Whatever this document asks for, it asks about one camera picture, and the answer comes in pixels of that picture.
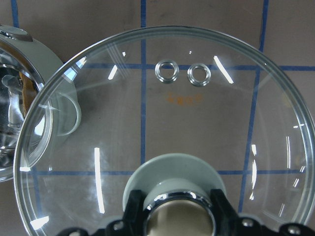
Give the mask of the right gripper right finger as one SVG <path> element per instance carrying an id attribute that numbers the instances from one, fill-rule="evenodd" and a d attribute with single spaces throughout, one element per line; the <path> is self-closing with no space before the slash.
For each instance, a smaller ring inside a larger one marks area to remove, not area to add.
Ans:
<path id="1" fill-rule="evenodd" d="M 218 236 L 313 236 L 315 231 L 298 223 L 282 224 L 273 231 L 251 217 L 241 217 L 234 210 L 221 189 L 210 191 Z"/>

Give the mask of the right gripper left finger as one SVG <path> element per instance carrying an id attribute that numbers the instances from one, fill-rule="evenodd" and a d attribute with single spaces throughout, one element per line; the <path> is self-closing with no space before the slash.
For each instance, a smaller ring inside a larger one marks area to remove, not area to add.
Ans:
<path id="1" fill-rule="evenodd" d="M 71 227 L 60 231 L 58 236 L 142 236 L 143 235 L 143 203 L 141 190 L 131 190 L 122 219 L 114 220 L 105 228 L 97 229 L 89 234 L 85 229 Z"/>

